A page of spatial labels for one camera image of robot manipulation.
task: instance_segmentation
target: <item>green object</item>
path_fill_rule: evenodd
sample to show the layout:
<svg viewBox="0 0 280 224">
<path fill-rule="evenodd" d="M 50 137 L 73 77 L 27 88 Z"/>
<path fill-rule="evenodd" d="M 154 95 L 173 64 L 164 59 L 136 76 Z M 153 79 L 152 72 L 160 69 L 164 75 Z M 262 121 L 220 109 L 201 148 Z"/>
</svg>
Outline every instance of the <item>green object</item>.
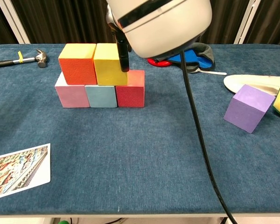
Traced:
<svg viewBox="0 0 280 224">
<path fill-rule="evenodd" d="M 63 220 L 63 221 L 59 222 L 58 224 L 70 224 L 70 223 L 68 221 Z"/>
</svg>

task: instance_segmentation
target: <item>white pole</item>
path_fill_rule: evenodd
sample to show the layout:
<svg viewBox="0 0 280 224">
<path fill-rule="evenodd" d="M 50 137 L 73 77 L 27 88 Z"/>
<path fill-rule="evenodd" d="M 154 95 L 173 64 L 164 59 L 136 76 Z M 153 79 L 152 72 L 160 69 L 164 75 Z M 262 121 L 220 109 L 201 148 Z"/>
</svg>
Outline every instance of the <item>white pole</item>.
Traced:
<svg viewBox="0 0 280 224">
<path fill-rule="evenodd" d="M 238 29 L 238 34 L 234 40 L 234 44 L 242 44 L 244 42 L 260 2 L 261 0 L 249 1 L 242 23 Z"/>
<path fill-rule="evenodd" d="M 5 15 L 15 37 L 19 43 L 30 43 L 11 0 L 0 0 L 0 8 Z"/>
</svg>

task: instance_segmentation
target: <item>wooden block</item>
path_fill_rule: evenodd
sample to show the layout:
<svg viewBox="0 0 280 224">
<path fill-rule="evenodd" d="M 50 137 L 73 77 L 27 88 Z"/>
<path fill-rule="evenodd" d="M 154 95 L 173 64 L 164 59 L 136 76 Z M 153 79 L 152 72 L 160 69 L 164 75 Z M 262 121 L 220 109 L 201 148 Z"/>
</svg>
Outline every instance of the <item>wooden block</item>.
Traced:
<svg viewBox="0 0 280 224">
<path fill-rule="evenodd" d="M 98 85 L 127 85 L 127 72 L 122 72 L 115 43 L 98 43 L 94 53 Z"/>
<path fill-rule="evenodd" d="M 55 89 L 64 108 L 90 107 L 84 85 L 68 85 L 61 72 Z"/>
<path fill-rule="evenodd" d="M 114 86 L 85 86 L 90 107 L 117 107 L 116 94 Z"/>
<path fill-rule="evenodd" d="M 127 86 L 116 86 L 117 103 L 119 107 L 144 107 L 145 72 L 130 70 Z"/>
<path fill-rule="evenodd" d="M 96 44 L 68 43 L 59 55 L 59 63 L 68 85 L 96 85 L 93 56 Z"/>
<path fill-rule="evenodd" d="M 252 133 L 274 99 L 274 96 L 266 92 L 244 85 L 233 96 L 224 119 Z"/>
</svg>

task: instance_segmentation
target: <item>blue table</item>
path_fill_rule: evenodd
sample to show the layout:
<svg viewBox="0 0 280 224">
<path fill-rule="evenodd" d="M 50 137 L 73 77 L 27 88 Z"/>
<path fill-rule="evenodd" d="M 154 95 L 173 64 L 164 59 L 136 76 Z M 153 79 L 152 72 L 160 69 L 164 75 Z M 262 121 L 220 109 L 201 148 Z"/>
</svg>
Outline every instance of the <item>blue table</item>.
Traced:
<svg viewBox="0 0 280 224">
<path fill-rule="evenodd" d="M 146 71 L 145 108 L 63 109 L 54 85 L 63 44 L 0 45 L 0 155 L 51 143 L 51 182 L 0 199 L 0 215 L 210 214 L 223 209 L 209 181 L 182 71 Z M 216 71 L 280 76 L 278 45 L 212 45 Z M 233 213 L 280 213 L 280 116 L 272 108 L 253 134 L 223 120 L 233 96 L 223 76 L 189 75 L 206 147 Z"/>
</svg>

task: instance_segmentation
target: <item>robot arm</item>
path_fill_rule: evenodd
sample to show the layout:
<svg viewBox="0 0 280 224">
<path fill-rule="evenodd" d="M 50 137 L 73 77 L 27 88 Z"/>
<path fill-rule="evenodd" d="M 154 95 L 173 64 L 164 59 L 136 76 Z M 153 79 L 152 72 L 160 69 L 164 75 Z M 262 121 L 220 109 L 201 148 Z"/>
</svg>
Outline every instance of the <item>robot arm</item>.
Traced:
<svg viewBox="0 0 280 224">
<path fill-rule="evenodd" d="M 117 31 L 122 70 L 126 70 L 128 63 L 127 41 L 140 57 L 170 57 L 195 42 L 210 25 L 212 17 L 210 0 L 107 2 L 110 6 L 107 22 L 113 32 Z"/>
</svg>

